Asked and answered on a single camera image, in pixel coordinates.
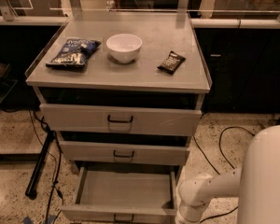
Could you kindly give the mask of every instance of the terrazzo floor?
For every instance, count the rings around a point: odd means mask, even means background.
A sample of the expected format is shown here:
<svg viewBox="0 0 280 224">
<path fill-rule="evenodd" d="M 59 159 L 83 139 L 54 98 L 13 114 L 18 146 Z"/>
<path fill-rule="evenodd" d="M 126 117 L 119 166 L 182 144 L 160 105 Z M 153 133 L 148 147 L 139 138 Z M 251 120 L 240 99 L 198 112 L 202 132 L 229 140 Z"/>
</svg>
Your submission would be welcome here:
<svg viewBox="0 0 280 224">
<path fill-rule="evenodd" d="M 39 111 L 35 114 L 41 119 L 42 115 Z M 229 128 L 221 136 L 221 146 L 225 156 L 233 166 L 240 167 L 246 147 L 252 138 L 252 135 L 243 128 L 252 133 L 257 133 L 265 127 L 274 125 L 277 119 L 278 116 L 274 114 L 206 113 L 200 120 L 195 140 L 210 162 L 223 174 L 231 170 L 231 167 L 219 152 L 218 142 L 222 132 L 229 127 L 240 127 Z M 45 138 L 46 134 L 40 122 L 35 118 L 33 111 L 21 110 L 8 113 L 0 110 L 0 153 L 39 152 L 42 148 L 41 143 L 43 144 Z M 25 191 L 35 164 L 0 164 L 0 224 L 45 223 L 58 157 L 58 148 L 53 142 L 45 159 L 37 186 L 37 196 L 34 200 L 26 197 Z M 63 200 L 57 195 L 57 191 L 54 191 L 49 208 L 49 220 L 56 218 L 63 204 L 68 205 L 73 201 L 77 175 L 73 174 L 71 167 L 71 163 L 62 156 L 56 188 L 63 195 Z M 194 139 L 192 139 L 189 159 L 180 179 L 205 173 L 216 175 L 215 170 L 206 161 Z M 203 218 L 229 212 L 237 206 L 237 202 L 237 198 L 214 199 Z M 204 223 L 235 224 L 236 215 L 237 212 L 234 211 L 224 217 L 208 219 Z M 67 224 L 74 222 L 69 221 L 63 213 L 60 213 L 54 223 Z"/>
</svg>

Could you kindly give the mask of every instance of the drawer front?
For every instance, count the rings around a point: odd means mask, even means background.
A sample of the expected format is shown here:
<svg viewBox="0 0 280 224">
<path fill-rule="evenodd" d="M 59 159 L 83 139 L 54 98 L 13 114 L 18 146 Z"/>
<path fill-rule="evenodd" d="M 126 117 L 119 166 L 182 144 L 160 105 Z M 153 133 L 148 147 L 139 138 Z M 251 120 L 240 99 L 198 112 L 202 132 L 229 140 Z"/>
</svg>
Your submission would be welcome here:
<svg viewBox="0 0 280 224">
<path fill-rule="evenodd" d="M 106 161 L 185 165 L 188 147 L 155 147 L 61 141 L 64 156 L 72 161 Z"/>
<path fill-rule="evenodd" d="M 193 136 L 199 110 L 88 105 L 40 106 L 54 131 Z"/>
<path fill-rule="evenodd" d="M 92 165 L 81 168 L 73 205 L 62 207 L 70 220 L 169 224 L 174 218 L 176 182 L 170 168 Z"/>
</svg>

